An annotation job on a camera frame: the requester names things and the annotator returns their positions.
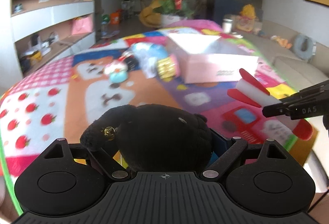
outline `black gripper base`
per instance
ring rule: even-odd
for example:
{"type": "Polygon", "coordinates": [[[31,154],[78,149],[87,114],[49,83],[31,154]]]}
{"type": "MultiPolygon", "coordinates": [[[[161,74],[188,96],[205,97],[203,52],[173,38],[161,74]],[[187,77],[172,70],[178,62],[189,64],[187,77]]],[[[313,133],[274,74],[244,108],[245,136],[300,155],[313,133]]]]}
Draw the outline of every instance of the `black gripper base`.
{"type": "Polygon", "coordinates": [[[16,224],[316,224],[305,213],[269,218],[235,205],[220,184],[201,181],[192,172],[139,172],[113,183],[92,208],[72,216],[46,217],[30,212],[16,224]]]}

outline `black plush toy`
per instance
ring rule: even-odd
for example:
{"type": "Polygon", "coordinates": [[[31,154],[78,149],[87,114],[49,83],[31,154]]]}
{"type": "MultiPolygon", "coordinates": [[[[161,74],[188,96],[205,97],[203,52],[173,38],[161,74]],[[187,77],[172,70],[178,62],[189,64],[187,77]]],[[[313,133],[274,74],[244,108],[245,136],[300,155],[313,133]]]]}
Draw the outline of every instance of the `black plush toy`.
{"type": "Polygon", "coordinates": [[[112,127],[114,142],[132,171],[200,173],[212,155],[212,134],[206,122],[202,115],[173,107],[124,105],[94,121],[80,143],[91,151],[99,150],[112,127]]]}

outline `pink box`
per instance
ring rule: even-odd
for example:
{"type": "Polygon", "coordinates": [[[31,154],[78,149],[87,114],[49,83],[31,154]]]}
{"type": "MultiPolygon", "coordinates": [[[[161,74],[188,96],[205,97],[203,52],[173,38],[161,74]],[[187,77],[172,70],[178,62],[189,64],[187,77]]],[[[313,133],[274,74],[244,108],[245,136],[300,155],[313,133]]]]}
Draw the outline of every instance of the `pink box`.
{"type": "Polygon", "coordinates": [[[239,69],[256,72],[258,57],[251,56],[220,36],[169,34],[166,49],[177,57],[185,83],[239,81],[239,69]]]}

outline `pink paper bag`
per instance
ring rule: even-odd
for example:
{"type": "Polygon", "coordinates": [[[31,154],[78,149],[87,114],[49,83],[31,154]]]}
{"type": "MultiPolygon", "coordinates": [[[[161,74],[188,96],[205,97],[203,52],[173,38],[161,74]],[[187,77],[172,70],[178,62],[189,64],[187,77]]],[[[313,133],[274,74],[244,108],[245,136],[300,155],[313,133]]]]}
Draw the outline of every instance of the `pink paper bag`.
{"type": "Polygon", "coordinates": [[[93,16],[76,18],[72,24],[72,35],[91,33],[93,31],[93,16]]]}

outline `white jar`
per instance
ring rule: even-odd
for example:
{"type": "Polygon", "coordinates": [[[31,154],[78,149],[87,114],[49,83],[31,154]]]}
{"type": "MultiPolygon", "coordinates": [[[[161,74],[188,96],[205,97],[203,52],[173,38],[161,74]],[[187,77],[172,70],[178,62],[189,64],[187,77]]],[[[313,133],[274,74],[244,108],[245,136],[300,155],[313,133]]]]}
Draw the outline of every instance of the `white jar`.
{"type": "Polygon", "coordinates": [[[224,19],[223,21],[223,32],[226,34],[231,33],[232,31],[232,24],[233,24],[233,20],[232,19],[224,19]]]}

